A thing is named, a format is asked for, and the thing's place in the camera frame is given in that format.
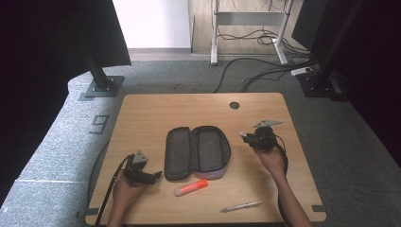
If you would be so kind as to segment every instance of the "white wall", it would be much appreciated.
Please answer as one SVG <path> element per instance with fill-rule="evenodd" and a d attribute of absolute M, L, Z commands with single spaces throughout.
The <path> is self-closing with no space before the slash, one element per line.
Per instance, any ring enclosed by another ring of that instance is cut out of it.
<path fill-rule="evenodd" d="M 188 0 L 113 0 L 127 48 L 190 48 Z"/>

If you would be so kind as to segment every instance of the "table top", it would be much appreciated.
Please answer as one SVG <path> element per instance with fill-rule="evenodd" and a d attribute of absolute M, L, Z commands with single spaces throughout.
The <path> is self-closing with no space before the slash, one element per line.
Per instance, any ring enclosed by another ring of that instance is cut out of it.
<path fill-rule="evenodd" d="M 237 103 L 234 105 L 236 108 L 231 108 L 231 103 Z M 193 130 L 198 126 L 211 125 L 224 132 L 232 149 L 224 176 L 209 181 L 209 185 L 201 190 L 175 197 L 175 188 L 198 181 L 199 178 L 191 174 L 184 180 L 172 183 L 162 175 L 129 210 L 124 223 L 281 222 L 275 183 L 257 155 L 238 134 L 240 131 L 254 132 L 253 125 L 262 119 L 283 122 L 272 128 L 285 142 L 289 160 L 288 182 L 309 219 L 325 220 L 325 212 L 314 212 L 312 209 L 312 206 L 321 206 L 322 201 L 286 102 L 278 93 L 126 96 L 89 209 L 101 206 L 113 174 L 127 155 L 141 150 L 149 158 L 145 172 L 164 170 L 169 131 L 182 126 Z M 112 201 L 110 197 L 101 224 L 107 223 Z M 263 203 L 254 208 L 220 213 L 223 207 L 250 201 Z M 95 221 L 96 215 L 86 216 L 88 224 L 95 224 Z"/>

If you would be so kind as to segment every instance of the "transparent pen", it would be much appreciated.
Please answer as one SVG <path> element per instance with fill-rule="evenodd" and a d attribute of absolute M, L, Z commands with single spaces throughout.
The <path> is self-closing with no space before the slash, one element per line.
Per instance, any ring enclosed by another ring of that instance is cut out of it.
<path fill-rule="evenodd" d="M 262 201 L 251 201 L 251 202 L 247 202 L 247 203 L 243 203 L 243 204 L 239 204 L 239 205 L 224 207 L 220 210 L 220 212 L 226 213 L 226 212 L 235 211 L 235 210 L 239 210 L 239 209 L 258 206 L 260 204 L 262 204 Z"/>

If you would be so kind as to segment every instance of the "open pencil case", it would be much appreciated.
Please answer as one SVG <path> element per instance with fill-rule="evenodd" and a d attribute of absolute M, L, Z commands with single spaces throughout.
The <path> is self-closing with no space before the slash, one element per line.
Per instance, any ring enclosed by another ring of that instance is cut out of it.
<path fill-rule="evenodd" d="M 167 135 L 165 177 L 178 181 L 194 171 L 202 179 L 218 179 L 224 175 L 230 157 L 230 144 L 219 128 L 200 126 L 191 131 L 179 127 Z"/>

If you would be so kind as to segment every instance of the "orange marker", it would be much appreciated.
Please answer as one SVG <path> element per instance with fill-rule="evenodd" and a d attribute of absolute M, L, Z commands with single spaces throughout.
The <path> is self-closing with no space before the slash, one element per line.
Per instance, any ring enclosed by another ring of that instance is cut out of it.
<path fill-rule="evenodd" d="M 196 191 L 198 189 L 204 188 L 205 186 L 207 186 L 207 181 L 206 181 L 206 179 L 203 179 L 198 182 L 176 188 L 174 190 L 174 195 L 176 197 L 179 197 L 179 196 L 185 195 L 187 193 Z"/>

